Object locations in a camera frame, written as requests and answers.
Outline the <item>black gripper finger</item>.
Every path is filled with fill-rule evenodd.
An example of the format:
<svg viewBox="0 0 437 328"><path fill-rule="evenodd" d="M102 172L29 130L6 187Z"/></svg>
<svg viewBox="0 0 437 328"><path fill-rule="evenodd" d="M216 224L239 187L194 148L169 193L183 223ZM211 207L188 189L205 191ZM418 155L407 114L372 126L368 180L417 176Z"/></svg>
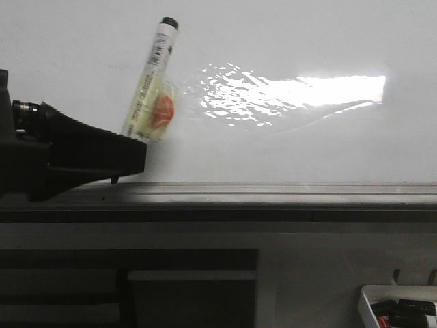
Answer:
<svg viewBox="0 0 437 328"><path fill-rule="evenodd" d="M48 141L44 189L41 200L90 182L145 169L147 144L74 120L45 102L43 135Z"/></svg>

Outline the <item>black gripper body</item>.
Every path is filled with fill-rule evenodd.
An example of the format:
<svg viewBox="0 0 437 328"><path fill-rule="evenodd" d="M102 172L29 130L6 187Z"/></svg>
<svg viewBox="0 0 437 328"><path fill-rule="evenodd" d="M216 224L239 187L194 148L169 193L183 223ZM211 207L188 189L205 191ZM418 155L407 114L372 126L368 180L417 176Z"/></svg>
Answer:
<svg viewBox="0 0 437 328"><path fill-rule="evenodd" d="M47 137L45 104L10 99L8 71L1 70L1 195L23 193L32 202L47 200Z"/></svg>

